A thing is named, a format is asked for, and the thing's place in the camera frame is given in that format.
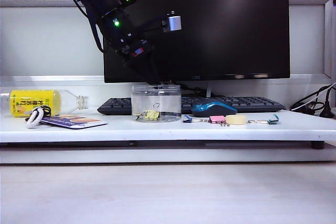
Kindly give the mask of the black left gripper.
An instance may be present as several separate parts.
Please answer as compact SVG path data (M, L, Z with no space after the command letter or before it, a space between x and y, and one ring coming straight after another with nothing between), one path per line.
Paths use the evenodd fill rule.
M121 57L125 67L140 75L148 84L160 83L152 61L153 45L136 34L114 34L112 48Z

